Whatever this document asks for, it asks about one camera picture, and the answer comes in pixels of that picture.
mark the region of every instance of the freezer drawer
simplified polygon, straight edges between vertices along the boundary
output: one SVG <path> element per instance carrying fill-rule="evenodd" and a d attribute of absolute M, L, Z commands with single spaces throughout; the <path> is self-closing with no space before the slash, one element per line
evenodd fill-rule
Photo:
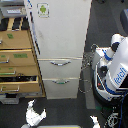
<path fill-rule="evenodd" d="M 0 82 L 0 93 L 39 92 L 38 78 L 27 82 Z"/>
<path fill-rule="evenodd" d="M 36 65 L 0 67 L 0 77 L 35 76 L 38 75 Z"/>
<path fill-rule="evenodd" d="M 0 32 L 0 49 L 31 48 L 27 31 Z"/>
<path fill-rule="evenodd" d="M 42 78 L 79 77 L 82 59 L 38 61 Z"/>
<path fill-rule="evenodd" d="M 47 99 L 77 98 L 79 79 L 44 79 Z"/>
<path fill-rule="evenodd" d="M 32 50 L 1 50 L 0 66 L 35 65 Z"/>

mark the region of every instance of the dark floor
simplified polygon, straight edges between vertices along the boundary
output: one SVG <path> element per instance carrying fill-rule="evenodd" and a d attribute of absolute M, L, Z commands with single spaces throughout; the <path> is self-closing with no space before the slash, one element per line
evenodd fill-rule
<path fill-rule="evenodd" d="M 86 39 L 85 52 L 91 51 L 91 45 L 110 46 L 111 36 L 120 33 L 126 36 L 120 23 L 120 12 L 128 8 L 128 1 L 121 3 L 120 0 L 105 0 L 104 4 L 100 4 L 100 0 L 92 0 L 91 16 Z M 86 79 L 86 70 L 81 73 L 81 78 Z M 86 88 L 85 81 L 80 81 L 80 85 Z M 42 120 L 40 126 L 44 125 L 79 125 L 83 128 L 92 128 L 93 122 L 91 115 L 98 117 L 101 128 L 105 124 L 105 119 L 100 113 L 100 105 L 94 98 L 95 108 L 91 108 L 91 100 L 84 93 L 78 92 L 77 99 L 67 100 L 47 100 L 46 98 L 38 98 L 34 105 L 34 110 L 41 113 L 46 108 L 47 117 Z M 28 101 L 31 99 L 20 99 L 18 105 L 0 104 L 0 128 L 20 128 L 26 123 L 25 113 Z"/>

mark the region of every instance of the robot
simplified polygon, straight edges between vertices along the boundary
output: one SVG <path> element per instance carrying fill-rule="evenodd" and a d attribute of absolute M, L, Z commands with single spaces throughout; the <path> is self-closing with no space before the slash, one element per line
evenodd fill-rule
<path fill-rule="evenodd" d="M 121 12 L 120 20 L 128 34 L 128 10 Z M 128 37 L 114 34 L 111 46 L 96 48 L 92 69 L 93 89 L 104 103 L 114 105 L 128 90 Z"/>

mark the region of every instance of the refrigerator door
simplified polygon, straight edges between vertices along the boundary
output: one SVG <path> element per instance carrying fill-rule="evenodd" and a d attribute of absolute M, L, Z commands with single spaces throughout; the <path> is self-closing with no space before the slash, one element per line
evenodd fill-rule
<path fill-rule="evenodd" d="M 31 30 L 34 31 L 32 34 L 38 49 L 37 58 L 70 58 L 83 55 L 91 0 L 24 2 Z"/>

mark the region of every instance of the refrigerator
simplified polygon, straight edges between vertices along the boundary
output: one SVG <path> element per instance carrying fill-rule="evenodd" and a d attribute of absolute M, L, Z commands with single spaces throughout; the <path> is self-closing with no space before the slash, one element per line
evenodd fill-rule
<path fill-rule="evenodd" d="M 77 98 L 91 0 L 24 0 L 47 99 Z"/>

